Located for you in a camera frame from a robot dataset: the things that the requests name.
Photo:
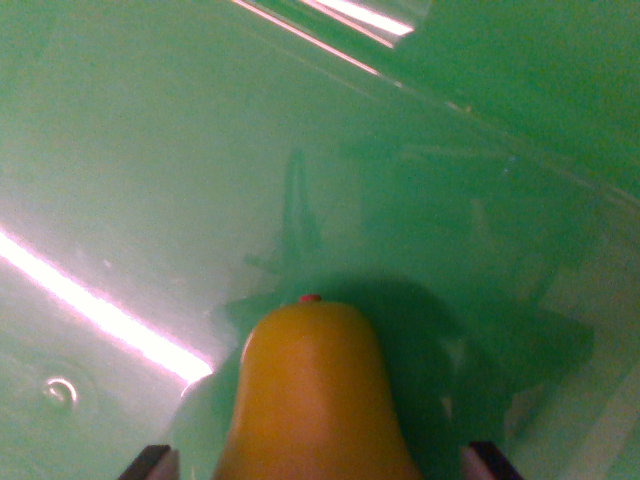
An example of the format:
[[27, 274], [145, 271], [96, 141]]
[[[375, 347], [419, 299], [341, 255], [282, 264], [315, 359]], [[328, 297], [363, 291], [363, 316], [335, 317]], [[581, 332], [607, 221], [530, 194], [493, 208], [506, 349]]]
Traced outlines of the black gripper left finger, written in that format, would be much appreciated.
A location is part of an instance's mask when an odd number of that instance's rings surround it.
[[118, 480], [179, 479], [179, 451], [169, 445], [146, 446], [118, 477]]

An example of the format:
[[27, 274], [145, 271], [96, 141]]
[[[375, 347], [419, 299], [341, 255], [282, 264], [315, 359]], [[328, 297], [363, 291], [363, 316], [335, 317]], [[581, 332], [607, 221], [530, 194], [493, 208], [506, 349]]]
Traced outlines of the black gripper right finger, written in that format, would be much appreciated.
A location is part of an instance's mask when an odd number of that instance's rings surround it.
[[523, 480], [491, 441], [472, 441], [462, 447], [460, 467], [461, 478], [465, 480]]

